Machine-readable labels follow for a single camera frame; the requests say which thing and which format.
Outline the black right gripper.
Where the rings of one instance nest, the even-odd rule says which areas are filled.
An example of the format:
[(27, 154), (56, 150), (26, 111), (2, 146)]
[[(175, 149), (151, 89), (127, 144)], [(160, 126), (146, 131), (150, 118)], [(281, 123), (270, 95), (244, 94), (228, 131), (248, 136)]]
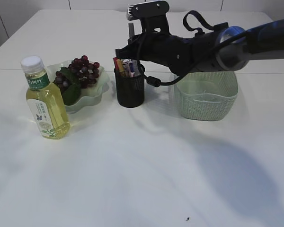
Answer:
[(115, 54), (119, 59), (168, 64), (177, 58), (178, 44), (174, 36), (166, 33), (142, 33), (135, 35), (127, 46), (116, 49)]

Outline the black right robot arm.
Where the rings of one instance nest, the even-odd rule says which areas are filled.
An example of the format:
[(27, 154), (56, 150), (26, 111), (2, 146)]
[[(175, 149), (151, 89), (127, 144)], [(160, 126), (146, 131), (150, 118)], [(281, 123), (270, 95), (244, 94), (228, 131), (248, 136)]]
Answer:
[(249, 61), (284, 59), (284, 19), (245, 30), (221, 23), (209, 25), (197, 11), (190, 11), (201, 26), (184, 27), (195, 35), (182, 38), (169, 31), (165, 14), (139, 18), (142, 32), (116, 49), (119, 59), (150, 61), (169, 68), (179, 78), (192, 72), (237, 71)]

